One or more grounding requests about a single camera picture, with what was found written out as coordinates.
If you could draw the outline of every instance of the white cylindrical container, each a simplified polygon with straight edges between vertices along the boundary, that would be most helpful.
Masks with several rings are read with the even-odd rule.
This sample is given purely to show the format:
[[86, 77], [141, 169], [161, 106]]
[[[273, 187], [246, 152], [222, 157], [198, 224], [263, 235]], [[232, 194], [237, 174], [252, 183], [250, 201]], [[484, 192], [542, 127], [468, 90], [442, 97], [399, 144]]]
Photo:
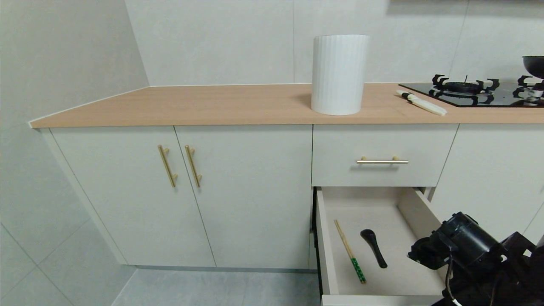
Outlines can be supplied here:
[[313, 39], [312, 110], [349, 115], [361, 110], [367, 35]]

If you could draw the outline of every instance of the black pot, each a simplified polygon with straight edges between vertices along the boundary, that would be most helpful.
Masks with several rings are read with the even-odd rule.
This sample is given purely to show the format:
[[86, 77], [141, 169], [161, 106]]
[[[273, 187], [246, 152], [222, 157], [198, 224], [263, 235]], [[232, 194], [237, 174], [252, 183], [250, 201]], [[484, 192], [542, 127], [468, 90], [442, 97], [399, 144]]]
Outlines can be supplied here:
[[544, 78], [544, 56], [524, 56], [523, 65], [532, 76]]

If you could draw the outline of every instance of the black glass cooktop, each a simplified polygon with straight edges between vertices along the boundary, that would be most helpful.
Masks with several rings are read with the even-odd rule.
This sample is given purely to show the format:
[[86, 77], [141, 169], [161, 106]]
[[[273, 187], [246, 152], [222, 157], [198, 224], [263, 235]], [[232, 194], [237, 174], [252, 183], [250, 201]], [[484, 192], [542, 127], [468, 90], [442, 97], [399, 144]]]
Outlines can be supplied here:
[[[535, 97], [533, 85], [521, 85], [523, 82], [499, 83], [498, 80], [492, 79], [490, 81], [493, 83], [448, 83], [442, 81], [438, 84], [434, 80], [432, 83], [399, 85], [458, 107], [544, 107], [544, 99]], [[471, 91], [469, 85], [473, 85], [477, 90]]]

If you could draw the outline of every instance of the open drawer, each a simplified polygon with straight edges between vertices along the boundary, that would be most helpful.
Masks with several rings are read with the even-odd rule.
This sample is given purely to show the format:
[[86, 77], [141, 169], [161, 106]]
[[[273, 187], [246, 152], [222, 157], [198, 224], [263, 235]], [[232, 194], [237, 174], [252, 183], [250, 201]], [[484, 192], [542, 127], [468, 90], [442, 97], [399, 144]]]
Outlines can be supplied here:
[[[367, 283], [361, 284], [334, 224], [338, 220]], [[445, 273], [407, 257], [413, 243], [441, 223], [414, 188], [317, 188], [317, 251], [322, 305], [432, 305], [442, 298]], [[360, 236], [372, 229], [388, 267], [382, 269]]]

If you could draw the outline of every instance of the floor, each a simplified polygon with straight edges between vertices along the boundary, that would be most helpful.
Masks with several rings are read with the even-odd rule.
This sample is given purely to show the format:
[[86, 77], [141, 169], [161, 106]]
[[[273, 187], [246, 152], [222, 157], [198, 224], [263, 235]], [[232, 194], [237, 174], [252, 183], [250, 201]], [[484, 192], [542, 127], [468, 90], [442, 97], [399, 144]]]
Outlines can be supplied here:
[[112, 306], [318, 306], [317, 274], [138, 269]]

